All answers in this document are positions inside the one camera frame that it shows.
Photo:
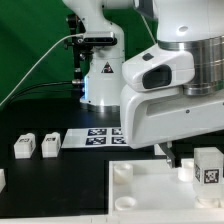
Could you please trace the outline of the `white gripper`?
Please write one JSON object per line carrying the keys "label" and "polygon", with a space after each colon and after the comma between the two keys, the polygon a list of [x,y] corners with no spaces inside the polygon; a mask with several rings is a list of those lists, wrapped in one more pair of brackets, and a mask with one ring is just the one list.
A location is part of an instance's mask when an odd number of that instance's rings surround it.
{"label": "white gripper", "polygon": [[224,129],[224,90],[189,97],[180,88],[121,93],[120,121],[124,139],[133,149],[159,144],[166,162],[175,167],[171,141]]}

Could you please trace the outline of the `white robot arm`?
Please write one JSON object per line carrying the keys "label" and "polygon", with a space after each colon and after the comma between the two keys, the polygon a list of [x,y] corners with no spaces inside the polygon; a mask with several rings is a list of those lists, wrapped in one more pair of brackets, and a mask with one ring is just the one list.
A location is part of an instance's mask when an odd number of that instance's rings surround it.
{"label": "white robot arm", "polygon": [[[224,129],[224,0],[62,0],[91,46],[84,107],[120,113],[134,148]],[[124,33],[106,9],[132,7],[157,21],[157,42],[125,59]]]}

